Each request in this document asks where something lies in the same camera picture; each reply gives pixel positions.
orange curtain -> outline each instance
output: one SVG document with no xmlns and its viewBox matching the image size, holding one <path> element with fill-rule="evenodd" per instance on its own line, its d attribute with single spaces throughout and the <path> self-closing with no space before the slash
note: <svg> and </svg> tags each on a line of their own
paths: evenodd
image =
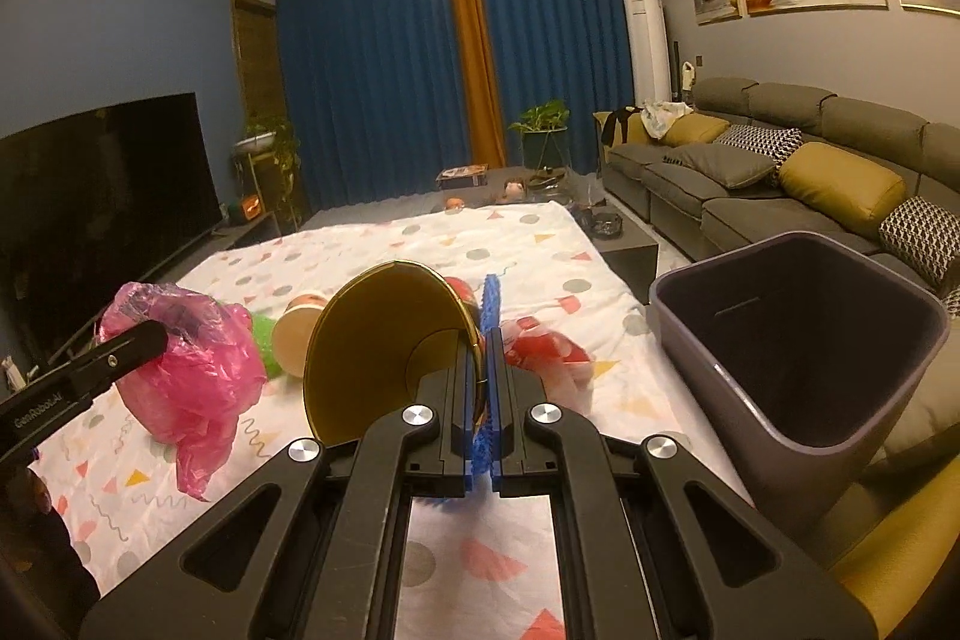
<svg viewBox="0 0 960 640">
<path fill-rule="evenodd" d="M 506 165 L 503 116 L 493 71 L 493 51 L 487 33 L 483 0 L 450 0 L 460 40 L 460 67 L 467 97 L 467 122 L 474 164 L 491 169 Z"/>
</svg>

metal screw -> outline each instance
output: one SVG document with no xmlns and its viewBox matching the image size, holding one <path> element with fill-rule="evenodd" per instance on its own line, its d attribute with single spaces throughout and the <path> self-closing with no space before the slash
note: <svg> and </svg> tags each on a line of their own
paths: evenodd
<svg viewBox="0 0 960 640">
<path fill-rule="evenodd" d="M 294 461 L 313 461 L 314 458 L 320 456 L 320 443 L 309 437 L 298 439 L 296 442 L 290 443 L 290 447 L 287 448 L 287 456 L 293 458 Z"/>
<path fill-rule="evenodd" d="M 677 455 L 677 443 L 670 437 L 653 437 L 647 442 L 647 452 L 653 458 L 673 458 Z"/>
<path fill-rule="evenodd" d="M 410 405 L 403 410 L 403 420 L 411 426 L 425 426 L 433 420 L 433 410 L 427 405 Z"/>
<path fill-rule="evenodd" d="M 530 417 L 533 418 L 536 423 L 557 423 L 560 420 L 560 415 L 563 415 L 563 412 L 556 405 L 551 405 L 549 402 L 544 402 L 541 405 L 533 405 L 533 408 L 530 410 Z"/>
</svg>

green plastic item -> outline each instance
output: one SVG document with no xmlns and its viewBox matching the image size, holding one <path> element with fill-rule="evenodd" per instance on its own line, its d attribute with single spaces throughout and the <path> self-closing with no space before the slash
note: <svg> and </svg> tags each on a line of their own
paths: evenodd
<svg viewBox="0 0 960 640">
<path fill-rule="evenodd" d="M 253 316 L 253 341 L 256 342 L 256 349 L 260 352 L 263 359 L 263 365 L 267 370 L 267 377 L 271 380 L 283 374 L 283 370 L 274 358 L 274 345 L 272 344 L 272 334 L 277 321 L 269 319 L 267 316 Z"/>
</svg>

gold paper cup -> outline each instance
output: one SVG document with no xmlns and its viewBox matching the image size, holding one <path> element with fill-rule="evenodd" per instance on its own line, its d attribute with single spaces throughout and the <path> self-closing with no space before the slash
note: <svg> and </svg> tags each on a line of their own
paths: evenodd
<svg viewBox="0 0 960 640">
<path fill-rule="evenodd" d="M 480 332 L 433 269 L 391 261 L 355 277 L 310 335 L 304 405 L 314 437 L 325 445 L 363 437 L 377 418 L 413 404 L 424 375 L 453 366 L 461 341 L 479 381 Z"/>
</svg>

flat screen tv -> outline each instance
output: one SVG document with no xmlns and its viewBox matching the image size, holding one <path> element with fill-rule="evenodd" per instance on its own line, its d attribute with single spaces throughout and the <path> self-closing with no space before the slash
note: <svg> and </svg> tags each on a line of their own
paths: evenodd
<svg viewBox="0 0 960 640">
<path fill-rule="evenodd" d="M 0 140 L 0 289 L 38 363 L 221 219 L 193 94 Z"/>
</svg>

